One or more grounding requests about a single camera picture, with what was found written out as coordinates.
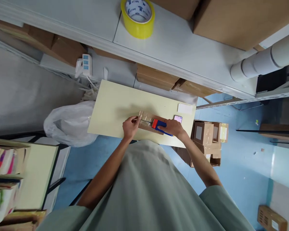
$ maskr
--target white card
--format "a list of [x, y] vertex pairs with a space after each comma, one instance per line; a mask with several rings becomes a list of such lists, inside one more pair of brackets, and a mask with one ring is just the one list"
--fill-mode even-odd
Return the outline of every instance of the white card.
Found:
[[193, 106], [186, 105], [186, 104], [178, 104], [178, 112], [185, 113], [185, 114], [192, 114]]

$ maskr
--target person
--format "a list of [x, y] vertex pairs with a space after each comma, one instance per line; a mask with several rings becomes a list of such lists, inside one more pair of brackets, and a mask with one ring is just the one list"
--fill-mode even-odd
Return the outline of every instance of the person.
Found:
[[206, 157], [176, 120], [159, 127], [185, 145], [206, 189], [197, 195], [163, 148], [130, 144], [139, 117], [123, 123], [124, 138], [86, 188], [77, 206], [50, 213], [41, 230], [250, 231]]

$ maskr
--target light green shirt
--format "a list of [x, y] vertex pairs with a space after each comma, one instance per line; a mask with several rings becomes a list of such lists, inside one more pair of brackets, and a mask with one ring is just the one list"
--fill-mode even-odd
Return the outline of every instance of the light green shirt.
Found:
[[138, 141], [129, 145], [113, 186], [93, 211], [54, 211], [42, 230], [254, 229], [223, 187], [208, 187], [198, 196], [160, 145]]

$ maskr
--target blue tape dispenser handle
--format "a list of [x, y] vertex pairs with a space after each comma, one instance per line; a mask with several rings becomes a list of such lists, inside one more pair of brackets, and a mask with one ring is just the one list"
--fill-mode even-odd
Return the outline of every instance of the blue tape dispenser handle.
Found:
[[162, 132], [162, 133], [164, 133], [164, 134], [166, 134], [166, 135], [173, 136], [173, 135], [170, 135], [170, 134], [164, 132], [164, 131], [161, 130], [161, 129], [158, 129], [158, 128], [157, 128], [158, 126], [167, 127], [167, 124], [164, 123], [164, 122], [162, 122], [162, 121], [160, 121], [160, 120], [155, 119], [155, 120], [153, 121], [153, 123], [152, 123], [152, 128], [154, 128], [155, 130], [160, 131], [160, 132]]

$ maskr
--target sleeve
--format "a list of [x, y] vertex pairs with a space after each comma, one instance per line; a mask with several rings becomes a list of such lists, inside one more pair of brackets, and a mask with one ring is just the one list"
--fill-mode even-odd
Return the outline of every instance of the sleeve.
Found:
[[210, 186], [199, 197], [226, 231], [255, 231], [224, 187]]
[[46, 216], [37, 231], [78, 231], [91, 213], [92, 210], [83, 206], [69, 206], [56, 210]]

